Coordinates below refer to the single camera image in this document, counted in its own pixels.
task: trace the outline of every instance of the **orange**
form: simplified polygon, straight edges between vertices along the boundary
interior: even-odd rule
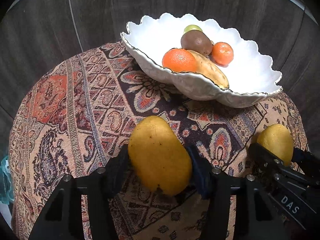
[[[228,43],[217,42],[212,46],[212,57],[216,63],[227,65],[233,60],[233,49]]]
[[[196,72],[197,61],[185,49],[170,49],[162,58],[162,66],[170,68],[174,72]]]

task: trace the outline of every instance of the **kiwi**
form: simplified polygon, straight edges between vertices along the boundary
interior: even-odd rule
[[[181,37],[181,47],[186,50],[193,50],[203,56],[208,56],[212,51],[210,39],[201,31],[191,30]]]

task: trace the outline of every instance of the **lemon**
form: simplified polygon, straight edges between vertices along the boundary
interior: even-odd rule
[[[293,155],[293,140],[289,130],[281,124],[267,127],[258,136],[257,143],[283,160],[284,165],[290,164]]]

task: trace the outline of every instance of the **patterned tablecloth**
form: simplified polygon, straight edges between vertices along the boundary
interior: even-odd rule
[[[9,148],[15,190],[12,228],[19,238],[28,238],[65,173],[80,177],[106,165],[149,115],[165,119],[181,143],[195,144],[213,166],[232,176],[250,167],[246,149],[268,125],[285,125],[294,146],[307,147],[301,117],[285,93],[243,109],[190,100],[174,86],[146,76],[121,42],[106,44],[56,66],[21,103]],[[82,204],[85,239],[91,239],[86,198]],[[120,239],[194,240],[208,204],[192,187],[179,199],[150,193],[130,168],[110,209]],[[228,239],[234,208],[231,197]]]

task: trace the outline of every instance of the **white bowl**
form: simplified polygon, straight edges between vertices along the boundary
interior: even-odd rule
[[[183,30],[190,24],[198,25],[214,43],[223,41],[233,48],[233,61],[228,67],[218,66],[228,78],[229,89],[219,88],[199,73],[175,73],[162,67],[164,54],[172,48],[181,48]],[[120,34],[122,41],[141,69],[159,82],[175,85],[191,99],[215,99],[226,106],[242,108],[282,91],[282,87],[276,85],[282,73],[272,69],[272,57],[261,55],[255,41],[245,41],[236,29],[221,28],[213,19],[199,21],[191,14],[176,18],[164,13],[159,19],[143,16],[139,25],[128,22],[127,31],[128,34]]]

